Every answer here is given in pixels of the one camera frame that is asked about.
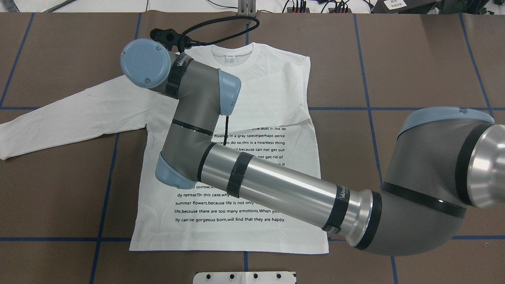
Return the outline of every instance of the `white label sticker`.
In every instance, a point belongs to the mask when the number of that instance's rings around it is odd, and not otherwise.
[[[384,4],[390,10],[407,7],[407,4],[403,0],[384,0]]]

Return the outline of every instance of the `black band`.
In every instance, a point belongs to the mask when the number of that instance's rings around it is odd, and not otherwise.
[[[167,96],[178,99],[182,76],[186,73],[189,63],[191,63],[192,60],[193,58],[185,53],[181,53],[174,64],[172,64],[170,72],[168,73],[167,85],[165,86],[165,94]]]
[[[471,205],[472,201],[470,201],[470,197],[468,196],[468,188],[467,188],[467,175],[468,175],[468,166],[470,165],[470,158],[472,157],[473,149],[477,144],[480,136],[486,131],[488,128],[493,126],[492,123],[482,123],[474,127],[470,134],[468,134],[465,142],[463,142],[463,146],[461,146],[460,153],[458,155],[458,160],[456,161],[456,192],[460,197],[461,201],[467,205]]]
[[[209,146],[207,146],[207,149],[205,149],[204,155],[201,157],[200,165],[198,166],[198,173],[196,174],[196,178],[198,179],[198,181],[201,181],[201,171],[204,169],[205,160],[207,159],[209,152],[211,151],[212,147],[214,147],[215,144],[216,144],[215,142],[210,143]]]
[[[375,237],[377,228],[379,227],[380,216],[382,214],[382,197],[380,193],[372,192],[372,213],[370,213],[370,220],[368,221],[367,229],[363,234],[360,242],[354,247],[359,250],[366,249]]]
[[[245,170],[253,157],[254,155],[249,153],[240,152],[235,164],[233,165],[233,169],[231,170],[228,186],[226,186],[227,194],[239,198],[238,192],[240,190],[240,186],[242,185],[242,181],[244,180]]]
[[[333,208],[331,208],[328,221],[326,221],[326,224],[322,228],[324,231],[332,233],[340,232],[340,226],[344,221],[344,217],[349,206],[349,196],[350,190],[345,186],[337,184],[337,196],[335,197]]]
[[[187,128],[187,129],[191,129],[191,130],[194,130],[196,132],[200,132],[200,133],[203,133],[203,134],[207,134],[209,136],[213,136],[214,133],[210,130],[207,130],[207,129],[203,129],[203,128],[200,128],[198,126],[194,126],[194,125],[191,125],[189,123],[186,123],[186,122],[182,122],[180,120],[177,120],[177,119],[172,119],[172,123],[173,124],[177,124],[179,126],[182,126],[184,128]]]
[[[415,192],[405,187],[398,186],[396,184],[385,182],[382,185],[382,190],[394,194],[396,196],[405,198],[409,201],[415,202],[420,205],[424,205],[428,208],[436,210],[438,212],[445,213],[458,218],[464,218],[466,209],[458,206],[456,204],[440,200],[433,196],[429,196],[423,193]]]

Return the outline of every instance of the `white t-shirt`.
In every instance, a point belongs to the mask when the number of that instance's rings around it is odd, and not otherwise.
[[[282,131],[284,138],[281,140],[286,145],[279,145],[282,150],[271,151],[284,151],[283,155],[270,159],[320,177],[316,137],[307,107],[308,57],[258,43],[234,50],[215,45],[197,46],[186,53],[242,81],[239,98],[230,116],[230,143],[246,143],[240,137],[248,133]],[[176,107],[176,100],[139,88],[121,76],[0,124],[0,158],[4,160],[102,134],[146,127],[147,145],[130,250],[328,252],[326,233],[313,225],[281,213],[265,213],[266,208],[248,205],[243,199],[214,197],[225,192],[207,188],[202,183],[197,183],[192,190],[180,190],[159,182],[155,177],[156,163]],[[284,127],[248,130],[279,126]],[[215,133],[224,133],[224,117],[220,117]],[[259,156],[262,152],[251,153]],[[245,205],[222,205],[220,201],[223,200],[244,202]],[[220,205],[203,205],[209,201],[217,201]],[[181,213],[181,209],[194,212],[202,208],[224,209],[229,213]],[[253,218],[251,222],[238,221],[242,220],[242,215],[237,208],[246,208],[244,211],[249,212],[246,217],[255,216],[269,222],[253,222]]]

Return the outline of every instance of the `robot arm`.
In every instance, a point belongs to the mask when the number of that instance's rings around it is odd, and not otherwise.
[[[149,39],[129,43],[121,67],[136,85],[179,100],[156,169],[165,184],[201,181],[384,255],[434,249],[458,231],[467,205],[505,202],[505,127],[482,112],[414,112],[381,193],[357,192],[211,142],[219,115],[230,115],[238,98],[235,76]]]

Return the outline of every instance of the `blue joint cap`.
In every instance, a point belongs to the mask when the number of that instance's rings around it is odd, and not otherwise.
[[[220,114],[229,116],[237,103],[242,82],[238,77],[218,69]]]
[[[176,170],[174,170],[163,157],[158,157],[158,163],[156,165],[156,178],[162,183],[170,186],[175,186],[176,188],[180,188],[182,190],[190,190],[194,188],[196,181],[190,180]]]
[[[136,39],[121,52],[121,69],[135,85],[154,88],[163,83],[170,72],[170,54],[161,43]]]
[[[398,139],[402,133],[413,127],[433,121],[446,119],[478,119],[485,122],[494,123],[494,119],[490,115],[478,110],[460,109],[457,107],[426,108],[416,110],[407,117],[396,139]]]

